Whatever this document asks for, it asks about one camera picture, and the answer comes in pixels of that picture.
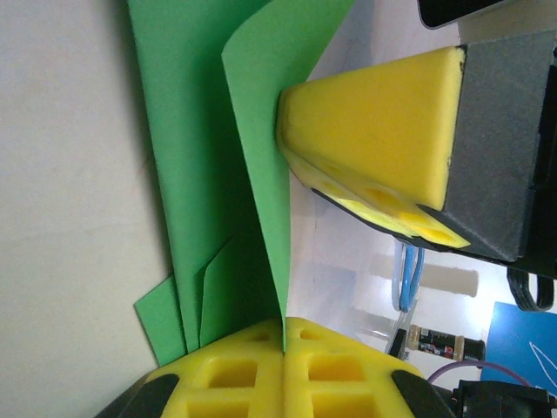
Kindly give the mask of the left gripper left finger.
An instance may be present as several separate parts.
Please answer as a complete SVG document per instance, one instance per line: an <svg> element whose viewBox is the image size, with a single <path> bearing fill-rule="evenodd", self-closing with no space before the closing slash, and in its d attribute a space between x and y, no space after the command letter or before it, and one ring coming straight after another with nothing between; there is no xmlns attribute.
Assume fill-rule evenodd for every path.
<svg viewBox="0 0 557 418"><path fill-rule="evenodd" d="M281 417L282 325L264 320L157 368L99 417Z"/></svg>

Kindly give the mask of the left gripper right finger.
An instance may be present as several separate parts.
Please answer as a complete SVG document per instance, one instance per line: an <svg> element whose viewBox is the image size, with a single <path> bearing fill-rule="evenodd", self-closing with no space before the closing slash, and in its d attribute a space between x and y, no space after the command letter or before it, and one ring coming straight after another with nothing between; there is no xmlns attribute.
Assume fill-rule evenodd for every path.
<svg viewBox="0 0 557 418"><path fill-rule="evenodd" d="M453 417L420 371L309 320L286 320L286 417Z"/></svg>

